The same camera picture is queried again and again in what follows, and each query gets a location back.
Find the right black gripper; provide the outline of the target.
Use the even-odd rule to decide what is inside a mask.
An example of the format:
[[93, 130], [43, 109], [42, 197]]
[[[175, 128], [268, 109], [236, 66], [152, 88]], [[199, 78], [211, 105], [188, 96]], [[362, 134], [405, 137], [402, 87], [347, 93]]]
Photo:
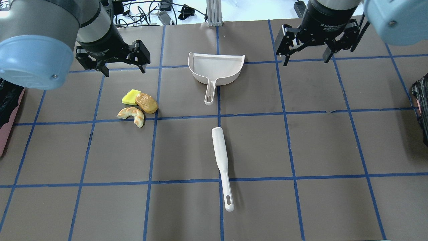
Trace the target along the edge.
[[282, 25], [276, 37], [276, 55], [287, 66], [291, 55], [306, 47], [323, 45], [323, 61], [328, 63], [334, 53], [351, 49], [358, 40], [360, 27], [352, 19], [359, 0], [310, 0], [306, 5], [301, 25], [293, 28]]

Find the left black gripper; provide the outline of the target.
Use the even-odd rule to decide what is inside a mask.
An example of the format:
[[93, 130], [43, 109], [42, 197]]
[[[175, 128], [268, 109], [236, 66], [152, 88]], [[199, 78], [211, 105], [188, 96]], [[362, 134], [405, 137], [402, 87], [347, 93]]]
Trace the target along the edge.
[[118, 30], [109, 29], [101, 39], [85, 43], [78, 42], [75, 59], [86, 70], [96, 70], [109, 77], [106, 63], [123, 62], [135, 65], [142, 74], [146, 73], [147, 65], [151, 64], [151, 54], [141, 40], [129, 45], [123, 40]]

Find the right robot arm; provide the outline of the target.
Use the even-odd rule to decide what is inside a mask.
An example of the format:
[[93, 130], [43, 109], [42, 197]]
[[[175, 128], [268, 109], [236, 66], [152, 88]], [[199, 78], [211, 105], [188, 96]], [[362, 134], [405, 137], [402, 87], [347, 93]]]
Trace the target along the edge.
[[297, 28], [281, 26], [274, 52], [286, 66], [294, 53], [326, 45], [327, 63], [341, 50], [355, 51], [369, 26], [387, 44], [413, 45], [427, 40], [427, 10], [426, 0], [310, 0]]

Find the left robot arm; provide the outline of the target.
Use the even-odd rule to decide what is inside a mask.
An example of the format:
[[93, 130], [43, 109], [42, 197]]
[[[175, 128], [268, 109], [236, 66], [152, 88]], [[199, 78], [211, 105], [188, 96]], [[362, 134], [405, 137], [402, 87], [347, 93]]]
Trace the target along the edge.
[[1, 12], [1, 80], [50, 90], [66, 81], [73, 61], [109, 76], [108, 63], [135, 65], [151, 55], [141, 40], [127, 44], [113, 22], [115, 0], [11, 0]]

